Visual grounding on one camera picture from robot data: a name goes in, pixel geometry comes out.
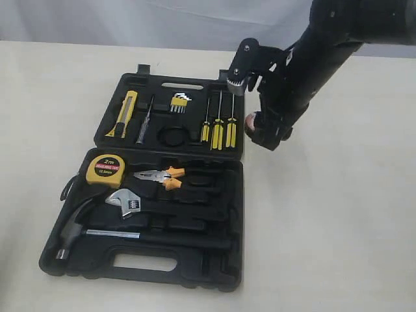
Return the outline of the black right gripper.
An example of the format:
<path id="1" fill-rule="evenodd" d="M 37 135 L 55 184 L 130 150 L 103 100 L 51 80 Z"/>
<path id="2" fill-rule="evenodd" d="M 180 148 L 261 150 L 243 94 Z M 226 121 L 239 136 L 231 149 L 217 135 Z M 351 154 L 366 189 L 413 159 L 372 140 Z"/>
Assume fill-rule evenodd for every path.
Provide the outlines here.
<path id="1" fill-rule="evenodd" d="M 343 63 L 361 47 L 351 39 L 358 1 L 313 1 L 309 24 L 284 52 L 258 88 L 261 110 L 254 144 L 274 151 L 292 135 L 293 124 Z"/>

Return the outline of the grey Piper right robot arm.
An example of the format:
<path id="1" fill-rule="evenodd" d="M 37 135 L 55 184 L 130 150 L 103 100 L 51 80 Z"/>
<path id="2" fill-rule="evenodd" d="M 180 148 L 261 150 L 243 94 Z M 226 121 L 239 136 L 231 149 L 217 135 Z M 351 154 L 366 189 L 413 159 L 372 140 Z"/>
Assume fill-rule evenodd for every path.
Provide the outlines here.
<path id="1" fill-rule="evenodd" d="M 415 45 L 414 1 L 313 1 L 309 24 L 287 49 L 255 44 L 260 109 L 246 117 L 252 142 L 275 150 L 311 100 L 365 44 Z"/>

